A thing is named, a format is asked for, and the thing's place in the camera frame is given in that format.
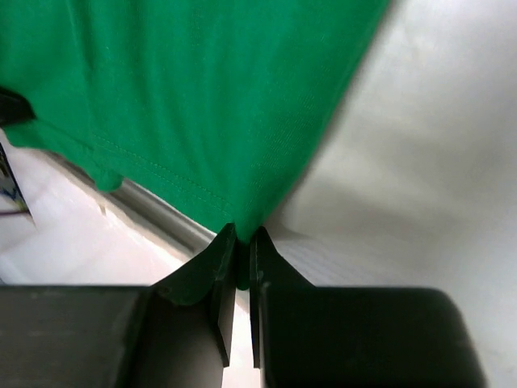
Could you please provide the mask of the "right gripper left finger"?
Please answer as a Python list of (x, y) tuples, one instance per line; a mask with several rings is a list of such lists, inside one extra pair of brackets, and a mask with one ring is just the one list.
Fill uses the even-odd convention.
[(235, 245), (229, 224), (151, 286), (2, 286), (2, 386), (221, 386)]

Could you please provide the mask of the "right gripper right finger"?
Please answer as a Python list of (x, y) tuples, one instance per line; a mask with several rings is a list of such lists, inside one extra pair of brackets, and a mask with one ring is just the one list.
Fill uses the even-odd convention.
[(313, 285), (264, 228), (250, 243), (250, 325), (265, 387), (486, 386), (446, 293)]

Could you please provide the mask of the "green t shirt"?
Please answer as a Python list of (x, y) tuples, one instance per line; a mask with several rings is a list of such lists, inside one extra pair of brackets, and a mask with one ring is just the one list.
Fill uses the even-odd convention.
[(386, 1), (4, 1), (13, 146), (248, 242), (313, 157)]

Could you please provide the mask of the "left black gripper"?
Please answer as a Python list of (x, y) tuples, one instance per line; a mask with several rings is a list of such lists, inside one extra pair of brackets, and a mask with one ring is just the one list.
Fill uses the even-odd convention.
[(35, 117), (31, 104), (22, 95), (0, 88), (1, 126), (21, 124)]

